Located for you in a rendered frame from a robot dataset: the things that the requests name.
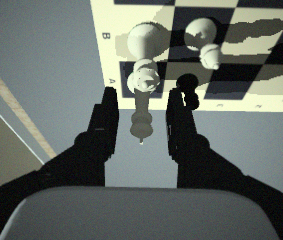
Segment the chessboard with chess pieces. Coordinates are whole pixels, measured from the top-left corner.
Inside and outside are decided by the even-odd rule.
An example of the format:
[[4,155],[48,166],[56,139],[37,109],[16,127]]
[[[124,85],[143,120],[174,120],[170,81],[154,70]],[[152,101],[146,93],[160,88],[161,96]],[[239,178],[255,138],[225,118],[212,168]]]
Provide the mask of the chessboard with chess pieces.
[[[117,90],[118,108],[135,109],[128,88],[138,58],[128,35],[140,23],[157,26],[163,48],[153,58],[159,85],[149,108],[166,110],[169,90],[196,75],[196,110],[283,112],[283,0],[91,0],[104,83]],[[217,29],[213,43],[224,53],[219,69],[207,69],[184,41],[186,27],[206,17]]]

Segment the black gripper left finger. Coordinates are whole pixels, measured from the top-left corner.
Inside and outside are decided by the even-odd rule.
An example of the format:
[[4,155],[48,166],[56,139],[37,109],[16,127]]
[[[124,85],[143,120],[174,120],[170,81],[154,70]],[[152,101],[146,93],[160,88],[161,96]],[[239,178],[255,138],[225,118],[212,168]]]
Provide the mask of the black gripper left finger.
[[118,123],[117,90],[106,86],[87,131],[77,135],[73,146],[40,170],[0,186],[0,235],[16,207],[35,192],[61,186],[105,186],[105,162],[114,154]]

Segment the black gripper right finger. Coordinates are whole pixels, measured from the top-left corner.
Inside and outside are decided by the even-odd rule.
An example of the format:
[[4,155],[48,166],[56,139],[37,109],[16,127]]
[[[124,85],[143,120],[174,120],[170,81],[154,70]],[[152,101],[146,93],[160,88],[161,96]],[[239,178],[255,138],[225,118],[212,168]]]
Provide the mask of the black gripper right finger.
[[283,240],[283,193],[244,175],[210,148],[208,139],[197,134],[191,107],[184,106],[181,88],[169,90],[165,122],[169,156],[178,164],[177,188],[214,188],[245,196],[263,209]]

